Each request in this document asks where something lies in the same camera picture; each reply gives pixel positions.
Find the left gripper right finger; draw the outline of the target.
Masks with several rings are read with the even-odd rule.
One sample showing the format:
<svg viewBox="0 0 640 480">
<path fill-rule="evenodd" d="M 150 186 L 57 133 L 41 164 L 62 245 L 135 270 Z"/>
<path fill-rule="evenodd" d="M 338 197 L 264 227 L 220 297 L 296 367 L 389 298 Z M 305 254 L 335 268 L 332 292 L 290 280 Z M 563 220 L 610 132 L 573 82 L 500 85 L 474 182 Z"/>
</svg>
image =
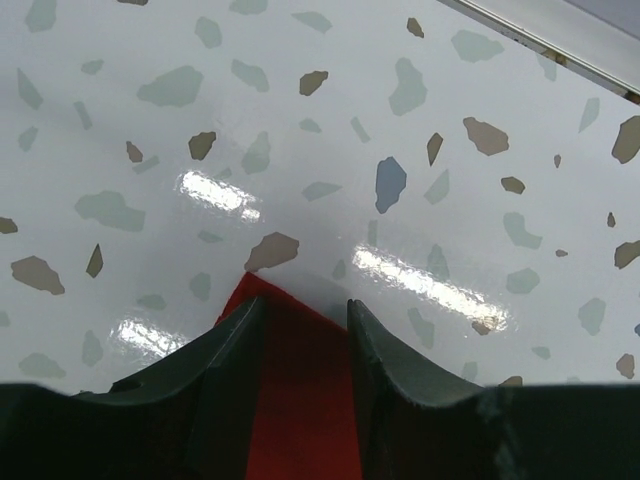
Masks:
<svg viewBox="0 0 640 480">
<path fill-rule="evenodd" d="M 481 387 L 393 336 L 358 300 L 347 328 L 366 479 L 635 479 L 631 384 Z"/>
</svg>

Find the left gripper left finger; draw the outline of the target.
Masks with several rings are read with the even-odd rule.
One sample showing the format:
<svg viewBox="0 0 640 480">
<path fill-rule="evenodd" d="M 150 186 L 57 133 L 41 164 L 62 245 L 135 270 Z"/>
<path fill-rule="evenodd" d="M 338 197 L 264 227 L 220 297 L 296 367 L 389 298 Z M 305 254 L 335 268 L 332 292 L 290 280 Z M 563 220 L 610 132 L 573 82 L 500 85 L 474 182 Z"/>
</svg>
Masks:
<svg viewBox="0 0 640 480">
<path fill-rule="evenodd" d="M 244 478 L 264 339 L 254 297 L 106 393 L 2 384 L 2 478 Z"/>
</svg>

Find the dark red t shirt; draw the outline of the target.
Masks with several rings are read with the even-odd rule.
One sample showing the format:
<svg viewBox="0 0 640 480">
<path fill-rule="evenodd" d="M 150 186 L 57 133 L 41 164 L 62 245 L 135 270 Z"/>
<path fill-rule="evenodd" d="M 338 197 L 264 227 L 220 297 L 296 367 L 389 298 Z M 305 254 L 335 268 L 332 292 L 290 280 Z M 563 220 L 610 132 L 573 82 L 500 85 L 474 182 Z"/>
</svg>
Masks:
<svg viewBox="0 0 640 480">
<path fill-rule="evenodd" d="M 256 296 L 267 320 L 247 478 L 361 478 L 346 330 L 251 273 L 223 312 Z"/>
</svg>

